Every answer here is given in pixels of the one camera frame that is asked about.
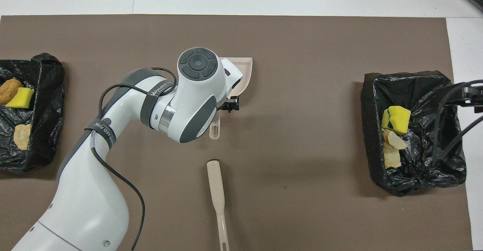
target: circular button panel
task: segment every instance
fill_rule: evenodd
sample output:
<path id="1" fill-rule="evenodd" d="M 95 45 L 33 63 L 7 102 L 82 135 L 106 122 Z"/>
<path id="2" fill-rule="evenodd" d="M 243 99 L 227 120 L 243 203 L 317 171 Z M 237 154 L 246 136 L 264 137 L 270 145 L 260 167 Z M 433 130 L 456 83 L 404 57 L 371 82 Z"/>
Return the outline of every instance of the circular button panel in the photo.
<path id="1" fill-rule="evenodd" d="M 218 60 L 216 55 L 206 48 L 191 48 L 180 56 L 178 68 L 187 79 L 203 81 L 216 72 Z"/>

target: fried nugget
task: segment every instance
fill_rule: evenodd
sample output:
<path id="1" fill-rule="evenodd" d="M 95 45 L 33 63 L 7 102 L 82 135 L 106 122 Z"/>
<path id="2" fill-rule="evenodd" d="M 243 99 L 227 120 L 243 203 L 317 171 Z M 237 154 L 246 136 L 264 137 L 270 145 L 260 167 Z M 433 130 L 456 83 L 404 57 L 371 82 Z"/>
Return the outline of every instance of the fried nugget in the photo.
<path id="1" fill-rule="evenodd" d="M 17 94 L 18 88 L 23 87 L 17 79 L 9 79 L 0 86 L 0 103 L 7 104 Z"/>

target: potato chip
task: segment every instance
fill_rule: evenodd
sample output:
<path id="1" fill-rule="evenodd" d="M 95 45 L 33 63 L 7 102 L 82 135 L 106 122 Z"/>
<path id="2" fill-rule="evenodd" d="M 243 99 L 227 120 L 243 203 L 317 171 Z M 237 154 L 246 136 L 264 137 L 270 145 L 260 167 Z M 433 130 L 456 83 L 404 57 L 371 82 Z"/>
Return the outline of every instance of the potato chip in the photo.
<path id="1" fill-rule="evenodd" d="M 19 124 L 15 126 L 14 143 L 21 150 L 27 150 L 27 146 L 29 145 L 31 127 L 31 124 Z"/>
<path id="2" fill-rule="evenodd" d="M 386 143 L 394 146 L 394 148 L 399 149 L 399 150 L 403 150 L 403 149 L 408 147 L 406 142 L 403 139 L 401 139 L 393 131 L 388 130 L 388 129 L 382 129 L 382 131 L 383 131 L 384 141 L 386 141 Z"/>
<path id="3" fill-rule="evenodd" d="M 400 167 L 401 157 L 399 155 L 399 149 L 394 148 L 394 146 L 383 142 L 383 152 L 384 152 L 384 166 L 386 169 L 390 167 Z"/>

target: black cable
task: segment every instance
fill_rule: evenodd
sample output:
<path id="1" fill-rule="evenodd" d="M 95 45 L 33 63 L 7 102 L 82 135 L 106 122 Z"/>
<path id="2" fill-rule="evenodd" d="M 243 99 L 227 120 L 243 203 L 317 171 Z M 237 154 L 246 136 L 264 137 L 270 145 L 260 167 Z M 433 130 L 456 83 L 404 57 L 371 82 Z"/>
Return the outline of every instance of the black cable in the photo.
<path id="1" fill-rule="evenodd" d="M 97 113 L 97 119 L 101 120 L 102 119 L 102 116 L 104 116 L 104 114 L 102 114 L 102 102 L 104 101 L 104 97 L 106 96 L 106 94 L 111 91 L 112 89 L 114 88 L 130 88 L 130 89 L 134 89 L 136 91 L 139 91 L 141 93 L 144 93 L 144 94 L 148 94 L 147 91 L 143 90 L 143 89 L 140 89 L 136 86 L 132 86 L 131 84 L 115 84 L 115 85 L 112 85 L 110 87 L 108 87 L 103 93 L 102 95 L 100 96 L 99 98 L 99 106 L 98 106 L 98 113 Z"/>
<path id="2" fill-rule="evenodd" d="M 468 132 L 470 129 L 472 129 L 475 125 L 483 121 L 483 116 L 479 117 L 478 119 L 474 120 L 471 124 L 469 124 L 465 129 L 463 129 L 460 133 L 458 133 L 454 139 L 450 141 L 448 146 L 445 148 L 445 150 L 441 153 L 441 155 L 438 156 L 438 158 L 443 159 L 446 157 L 446 155 L 450 152 L 450 150 L 458 143 L 458 141 L 461 140 L 464 134 Z"/>
<path id="3" fill-rule="evenodd" d="M 176 86 L 176 82 L 177 82 L 176 76 L 173 74 L 173 72 L 171 72 L 170 70 L 168 70 L 166 68 L 161 68 L 161 67 L 151 67 L 151 68 L 153 70 L 161 70 L 161 71 L 167 72 L 167 73 L 169 73 L 173 77 L 173 79 L 174 79 L 173 86 L 171 86 L 170 89 L 168 89 L 165 92 L 163 92 L 160 96 L 163 96 L 163 95 L 166 95 L 168 93 L 171 93 L 174 90 L 174 88 Z M 136 86 L 132 86 L 131 84 L 124 84 L 124 83 L 122 83 L 122 84 L 115 84 L 115 85 L 109 86 L 102 93 L 102 95 L 99 98 L 98 115 L 97 115 L 97 118 L 99 120 L 101 120 L 102 117 L 104 116 L 104 114 L 102 113 L 102 103 L 104 102 L 104 97 L 106 96 L 106 94 L 109 91 L 111 91 L 114 88 L 130 88 L 130 89 L 134 89 L 135 91 L 139 91 L 141 93 L 148 94 L 147 91 L 145 91 L 143 89 L 140 89 L 140 88 L 138 88 Z M 144 200 L 143 196 L 141 195 L 141 193 L 139 192 L 139 190 L 136 188 L 136 186 L 134 186 L 134 184 L 132 184 L 131 182 L 129 182 L 129 180 L 127 180 L 125 177 L 123 177 L 121 174 L 119 174 L 116 170 L 114 170 L 114 168 L 112 168 L 109 164 L 107 164 L 107 162 L 105 162 L 100 157 L 100 155 L 95 150 L 95 146 L 94 146 L 94 134 L 95 134 L 95 132 L 93 131 L 92 133 L 93 133 L 93 135 L 92 135 L 91 151 L 92 151 L 92 154 L 94 155 L 94 157 L 98 160 L 98 162 L 102 166 L 104 166 L 106 169 L 108 169 L 110 172 L 112 172 L 113 175 L 115 175 L 116 177 L 118 177 L 119 179 L 121 179 L 124 183 L 126 183 L 129 187 L 131 187 L 133 189 L 133 191 L 138 195 L 139 200 L 141 201 L 141 206 L 143 208 L 143 213 L 142 213 L 142 216 L 141 216 L 141 222 L 140 222 L 140 225 L 139 225 L 138 234 L 136 235 L 136 239 L 134 240 L 134 243 L 133 243 L 133 245 L 131 247 L 131 251 L 134 251 L 134 248 L 136 247 L 136 244 L 138 243 L 139 237 L 141 235 L 141 230 L 143 230 L 143 224 L 145 222 L 145 213 L 146 213 L 145 200 Z"/>
<path id="4" fill-rule="evenodd" d="M 176 76 L 173 74 L 173 72 L 171 72 L 170 70 L 166 69 L 166 68 L 162 68 L 162 67 L 151 67 L 151 69 L 153 70 L 160 70 L 160 71 L 164 71 L 164 72 L 167 72 L 168 74 L 170 74 L 172 77 L 173 77 L 173 80 L 174 80 L 174 84 L 173 86 L 171 86 L 170 89 L 166 90 L 164 93 L 162 93 L 160 96 L 163 96 L 163 95 L 166 95 L 168 93 L 171 93 L 173 90 L 174 90 L 174 87 L 176 86 L 176 83 L 178 82 L 178 79 L 176 79 Z"/>
<path id="5" fill-rule="evenodd" d="M 438 109 L 436 110 L 436 118 L 435 118 L 435 121 L 434 121 L 434 136 L 433 136 L 433 151 L 432 151 L 432 153 L 433 153 L 433 165 L 432 166 L 433 167 L 436 165 L 436 163 L 440 159 L 444 158 L 449 153 L 449 151 L 457 144 L 457 142 L 463 137 L 463 135 L 466 132 L 468 132 L 471 128 L 473 128 L 476 124 L 478 124 L 479 122 L 481 122 L 483 120 L 483 117 L 480 117 L 480 118 L 476 119 L 474 122 L 472 122 L 471 124 L 469 124 L 462 132 L 460 132 L 456 137 L 454 137 L 454 139 L 452 139 L 452 141 L 448 144 L 447 148 L 443 151 L 442 156 L 440 156 L 440 154 L 438 152 L 439 151 L 438 136 L 439 136 L 439 127 L 440 127 L 440 119 L 441 119 L 442 110 L 443 110 L 446 102 L 448 102 L 449 98 L 452 97 L 454 93 L 456 93 L 457 91 L 460 91 L 460 89 L 462 89 L 466 86 L 471 86 L 472 84 L 476 84 L 476 83 L 483 83 L 483 79 L 464 82 L 464 83 L 452 88 L 441 99 L 441 102 L 438 105 Z"/>
<path id="6" fill-rule="evenodd" d="M 116 170 L 114 170 L 114 168 L 112 168 L 109 164 L 107 164 L 100 157 L 100 155 L 97 153 L 97 151 L 95 150 L 95 147 L 91 147 L 91 151 L 92 151 L 92 154 L 94 155 L 94 157 L 97 159 L 97 161 L 102 166 L 104 166 L 106 169 L 108 169 L 110 172 L 112 172 L 113 175 L 115 175 L 116 177 L 118 177 L 119 179 L 121 179 L 124 183 L 128 184 L 128 186 L 131 187 L 134 190 L 134 192 L 138 195 L 139 200 L 141 201 L 141 206 L 143 208 L 143 213 L 141 215 L 141 223 L 139 225 L 138 234 L 136 235 L 136 239 L 134 240 L 134 243 L 132 244 L 132 247 L 131 247 L 131 251 L 134 251 L 134 248 L 136 247 L 136 244 L 138 243 L 139 236 L 141 235 L 141 230 L 143 230 L 143 224 L 145 222 L 146 205 L 145 205 L 145 200 L 143 198 L 143 195 L 141 195 L 141 193 L 136 188 L 136 186 L 134 186 L 134 184 L 132 184 L 131 182 L 129 182 L 129 180 L 127 180 L 125 177 L 123 177 L 121 174 L 119 174 Z"/>

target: plastic spatula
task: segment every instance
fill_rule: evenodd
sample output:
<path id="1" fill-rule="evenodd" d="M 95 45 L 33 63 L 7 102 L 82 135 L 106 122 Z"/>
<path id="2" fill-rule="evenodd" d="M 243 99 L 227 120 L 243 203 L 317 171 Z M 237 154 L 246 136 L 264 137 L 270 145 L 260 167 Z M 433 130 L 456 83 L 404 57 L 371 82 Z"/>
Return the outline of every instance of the plastic spatula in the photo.
<path id="1" fill-rule="evenodd" d="M 220 250 L 230 251 L 230 247 L 228 246 L 228 234 L 226 233 L 225 194 L 223 193 L 220 163 L 217 160 L 211 160 L 206 164 L 206 167 L 208 169 L 208 181 L 210 182 L 213 206 L 216 211 L 216 220 L 218 221 Z"/>

